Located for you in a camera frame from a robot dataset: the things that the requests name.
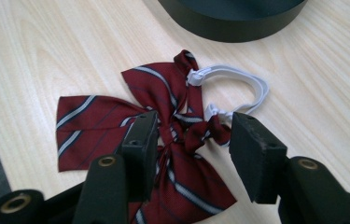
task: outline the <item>elastic loop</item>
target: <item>elastic loop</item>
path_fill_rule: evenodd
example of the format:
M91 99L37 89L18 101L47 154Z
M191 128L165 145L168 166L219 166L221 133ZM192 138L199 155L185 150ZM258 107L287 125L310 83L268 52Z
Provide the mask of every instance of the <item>elastic loop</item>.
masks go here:
M189 71L188 83L192 86L201 86L205 80L215 76L233 77L249 84L254 89L255 100L251 104L237 106L232 112L220 110L215 105L209 105L205 110L206 120L209 120L214 115L218 115L220 119L223 119L222 121L231 122L233 112L249 114L262 104L269 91L268 83L261 77L257 77L225 64L205 67L198 71Z

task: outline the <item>red bow tie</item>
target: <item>red bow tie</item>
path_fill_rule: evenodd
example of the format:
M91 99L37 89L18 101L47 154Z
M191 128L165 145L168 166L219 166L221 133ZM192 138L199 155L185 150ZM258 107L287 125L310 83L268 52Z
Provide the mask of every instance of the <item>red bow tie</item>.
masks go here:
M215 169L195 150L212 137L219 145L231 130L217 116L203 120L201 87L187 83L198 70L183 50L174 63L151 63L122 73L142 107L108 96L61 97L57 141L59 170L88 169L93 159L113 153L136 116L159 113L156 187L147 204L130 203L132 223L192 223L220 213L236 200ZM186 112L181 113L187 105Z

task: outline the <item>maroon striped fabric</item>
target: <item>maroon striped fabric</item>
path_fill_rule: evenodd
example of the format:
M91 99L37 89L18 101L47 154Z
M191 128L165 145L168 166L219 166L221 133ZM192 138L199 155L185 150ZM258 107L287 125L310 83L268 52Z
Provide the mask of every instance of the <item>maroon striped fabric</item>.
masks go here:
M61 97L59 170L88 169L96 157L114 152L136 116L157 110L163 146L158 146L156 184L149 203L130 203L130 221L193 223L233 205L236 200L215 169L195 152L207 138L227 145L231 130L217 116L203 120L201 87L187 84L190 69L198 65L183 50L173 63L123 72L142 107L108 96Z

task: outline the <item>light wood surface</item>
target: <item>light wood surface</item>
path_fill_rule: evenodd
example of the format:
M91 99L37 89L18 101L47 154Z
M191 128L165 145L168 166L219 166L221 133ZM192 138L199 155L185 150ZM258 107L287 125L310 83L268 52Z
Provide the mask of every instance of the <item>light wood surface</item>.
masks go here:
M200 67L227 63L268 80L271 92L253 116L288 146L289 157L323 162L350 191L350 0L310 0L279 33L238 44L193 35L155 0L0 0L0 159L12 189L49 198L84 180L86 172L57 170L60 96L134 102L120 72L171 62L182 49ZM231 109L253 94L216 78L203 96L205 105ZM276 206L250 203L226 148L200 151L239 201L203 223L279 223Z

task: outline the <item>table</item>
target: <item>table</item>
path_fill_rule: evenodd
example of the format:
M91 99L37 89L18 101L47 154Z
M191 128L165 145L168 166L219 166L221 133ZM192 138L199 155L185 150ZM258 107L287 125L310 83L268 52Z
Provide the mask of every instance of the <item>table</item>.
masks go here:
M279 33L247 43L207 40L177 25L158 1L0 0L0 159L9 184L52 197L86 172L58 173L60 96L101 94L134 102L120 72L171 62L190 50L200 67L226 63L265 78L252 115L288 146L323 162L350 191L350 0L310 0ZM251 89L226 78L203 86L204 104L231 109ZM238 203L203 223L278 223L276 205L250 203L228 150L201 153Z

